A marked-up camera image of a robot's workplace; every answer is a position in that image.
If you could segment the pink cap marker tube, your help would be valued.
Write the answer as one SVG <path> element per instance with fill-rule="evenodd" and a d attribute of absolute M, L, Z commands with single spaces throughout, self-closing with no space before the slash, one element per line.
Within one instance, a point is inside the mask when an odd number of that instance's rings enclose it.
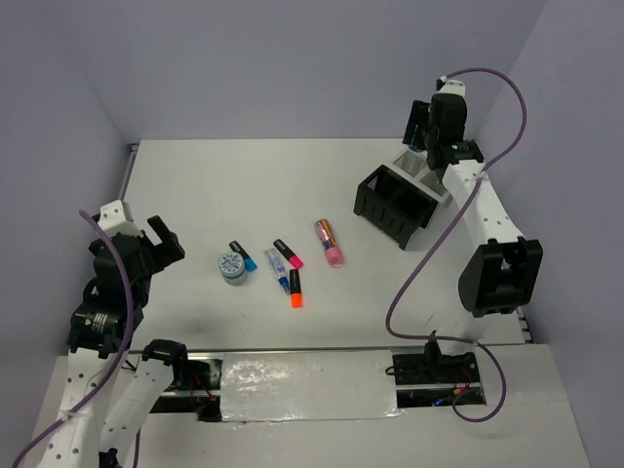
<path fill-rule="evenodd" d="M 324 249 L 326 261 L 331 267 L 340 267 L 344 261 L 343 254 L 337 244 L 331 224 L 327 219 L 322 218 L 316 221 L 314 226 Z"/>

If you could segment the blue round tape tub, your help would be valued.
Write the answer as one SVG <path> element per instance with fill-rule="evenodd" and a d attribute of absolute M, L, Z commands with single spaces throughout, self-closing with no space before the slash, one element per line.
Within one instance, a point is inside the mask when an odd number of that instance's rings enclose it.
<path fill-rule="evenodd" d="M 417 152 L 421 152 L 421 151 L 425 151 L 426 147 L 423 141 L 423 137 L 422 136 L 414 136 L 412 141 L 409 144 L 409 148 L 412 151 L 417 151 Z"/>

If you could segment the blue cap highlighter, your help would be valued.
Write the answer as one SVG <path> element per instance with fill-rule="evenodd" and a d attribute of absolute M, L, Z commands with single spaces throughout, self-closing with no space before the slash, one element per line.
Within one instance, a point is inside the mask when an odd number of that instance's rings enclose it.
<path fill-rule="evenodd" d="M 244 264 L 245 264 L 245 268 L 247 271 L 249 272 L 253 272 L 257 269 L 257 265 L 254 262 L 254 260 L 250 257 L 250 255 L 247 253 L 247 251 L 241 246 L 241 244 L 237 241 L 232 241 L 229 243 L 229 247 L 230 249 L 239 254 L 243 260 L 244 260 Z"/>

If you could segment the clear glue bottle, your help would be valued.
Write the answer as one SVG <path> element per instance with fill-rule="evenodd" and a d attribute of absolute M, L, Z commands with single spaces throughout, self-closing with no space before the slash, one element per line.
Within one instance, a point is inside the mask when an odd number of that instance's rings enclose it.
<path fill-rule="evenodd" d="M 264 254 L 269 262 L 271 271 L 273 272 L 278 284 L 286 294 L 289 294 L 289 278 L 287 277 L 286 268 L 281 258 L 279 257 L 279 254 L 274 248 L 266 250 Z"/>

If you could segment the pink cap highlighter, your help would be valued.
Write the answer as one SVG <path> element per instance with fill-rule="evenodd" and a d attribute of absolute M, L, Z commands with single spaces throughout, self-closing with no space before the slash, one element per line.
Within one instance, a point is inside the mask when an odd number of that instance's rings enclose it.
<path fill-rule="evenodd" d="M 282 239 L 276 239 L 273 245 L 293 268 L 300 269 L 304 266 L 301 258 Z"/>

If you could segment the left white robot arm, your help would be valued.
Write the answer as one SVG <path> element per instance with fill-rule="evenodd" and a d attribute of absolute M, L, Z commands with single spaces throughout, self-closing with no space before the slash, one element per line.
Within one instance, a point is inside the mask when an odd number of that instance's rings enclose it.
<path fill-rule="evenodd" d="M 70 318 L 57 419 L 35 439 L 47 445 L 42 467 L 121 466 L 162 392 L 184 386 L 191 375 L 184 344 L 154 339 L 141 352 L 126 390 L 111 398 L 153 276 L 184 259 L 185 252 L 159 216 L 148 220 L 160 240 L 153 243 L 122 201 L 85 219 L 97 233 L 89 246 L 95 276 Z"/>

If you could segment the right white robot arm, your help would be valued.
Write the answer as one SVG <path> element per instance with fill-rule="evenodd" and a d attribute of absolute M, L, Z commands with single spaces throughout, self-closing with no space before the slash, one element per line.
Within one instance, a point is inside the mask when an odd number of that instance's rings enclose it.
<path fill-rule="evenodd" d="M 439 348 L 423 360 L 435 381 L 449 379 L 456 356 L 471 351 L 498 318 L 530 301 L 543 257 L 539 241 L 528 239 L 503 208 L 479 146 L 464 138 L 466 120 L 460 92 L 438 91 L 418 105 L 415 147 L 426 151 L 429 169 L 457 206 L 473 250 L 457 280 L 462 310 L 433 332 Z"/>

